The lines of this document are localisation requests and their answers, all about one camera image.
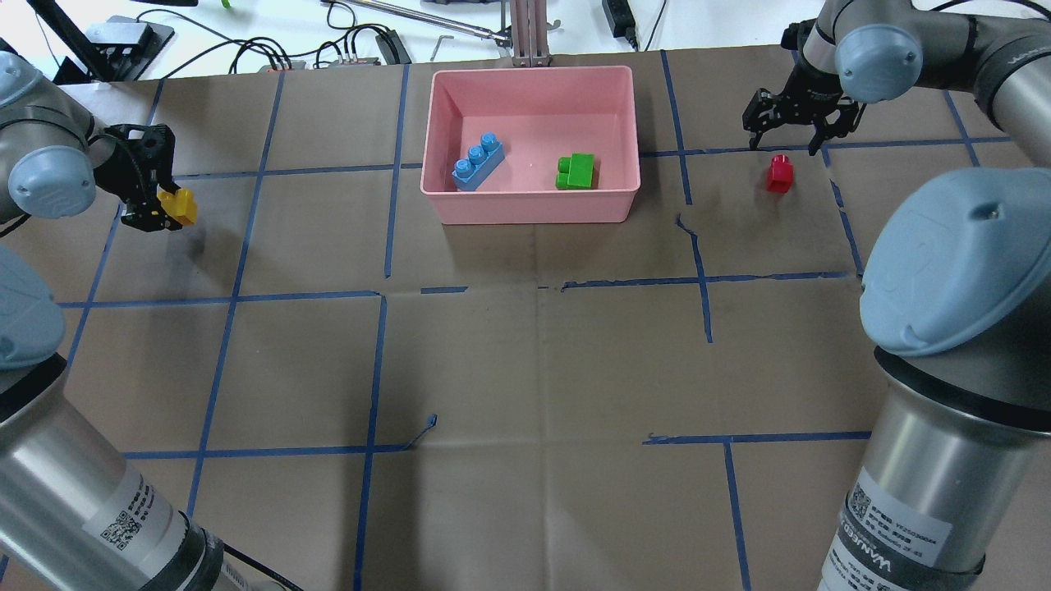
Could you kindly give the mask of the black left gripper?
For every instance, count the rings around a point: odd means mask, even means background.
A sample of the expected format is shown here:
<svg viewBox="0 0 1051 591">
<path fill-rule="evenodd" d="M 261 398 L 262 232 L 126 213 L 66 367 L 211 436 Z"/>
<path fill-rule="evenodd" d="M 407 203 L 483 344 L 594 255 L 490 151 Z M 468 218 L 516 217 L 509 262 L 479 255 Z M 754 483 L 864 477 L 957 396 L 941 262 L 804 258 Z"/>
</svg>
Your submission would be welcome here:
<svg viewBox="0 0 1051 591">
<path fill-rule="evenodd" d="M 180 231 L 183 223 L 162 206 L 161 192 L 176 195 L 176 135 L 165 124 L 110 125 L 91 138 L 103 152 L 94 165 L 95 185 L 124 204 L 121 222 L 143 232 Z"/>
</svg>

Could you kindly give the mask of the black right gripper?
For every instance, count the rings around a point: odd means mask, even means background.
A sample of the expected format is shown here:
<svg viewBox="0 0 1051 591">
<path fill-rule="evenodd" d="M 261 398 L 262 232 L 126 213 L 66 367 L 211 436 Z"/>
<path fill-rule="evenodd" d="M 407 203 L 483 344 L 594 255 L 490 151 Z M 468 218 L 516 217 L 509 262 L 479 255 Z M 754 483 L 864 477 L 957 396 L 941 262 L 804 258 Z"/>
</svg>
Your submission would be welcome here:
<svg viewBox="0 0 1051 591">
<path fill-rule="evenodd" d="M 741 116 L 750 134 L 748 149 L 759 149 L 763 135 L 784 125 L 808 125 L 815 133 L 807 152 L 815 156 L 825 142 L 856 133 L 862 105 L 846 96 L 838 78 L 808 65 L 796 65 L 784 89 L 757 89 Z"/>
</svg>

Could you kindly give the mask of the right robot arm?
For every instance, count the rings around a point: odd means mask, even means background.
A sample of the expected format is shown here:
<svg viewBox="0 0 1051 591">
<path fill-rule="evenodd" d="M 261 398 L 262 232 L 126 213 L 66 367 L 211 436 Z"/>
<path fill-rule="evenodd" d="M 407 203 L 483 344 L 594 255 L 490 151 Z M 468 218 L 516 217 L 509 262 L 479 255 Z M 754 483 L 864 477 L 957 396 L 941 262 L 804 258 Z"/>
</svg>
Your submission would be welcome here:
<svg viewBox="0 0 1051 591">
<path fill-rule="evenodd" d="M 1032 161 L 937 176 L 879 235 L 860 315 L 889 394 L 818 584 L 971 589 L 1049 437 L 1049 22 L 827 1 L 783 45 L 801 55 L 743 113 L 751 149 L 810 123 L 815 152 L 865 105 L 926 87 L 972 91 Z"/>
</svg>

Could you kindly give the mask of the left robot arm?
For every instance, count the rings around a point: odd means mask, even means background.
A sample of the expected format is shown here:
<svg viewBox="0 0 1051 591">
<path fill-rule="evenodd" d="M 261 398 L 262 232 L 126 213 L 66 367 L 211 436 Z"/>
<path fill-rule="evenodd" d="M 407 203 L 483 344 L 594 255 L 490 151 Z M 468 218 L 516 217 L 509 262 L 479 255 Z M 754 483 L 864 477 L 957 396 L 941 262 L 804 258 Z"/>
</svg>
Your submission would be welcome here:
<svg viewBox="0 0 1051 591">
<path fill-rule="evenodd" d="M 139 231 L 195 223 L 166 125 L 104 125 L 23 57 L 2 52 L 2 220 L 69 218 L 99 190 Z M 2 552 L 57 590 L 218 590 L 220 538 L 177 511 L 64 396 L 65 318 L 2 248 Z"/>
</svg>

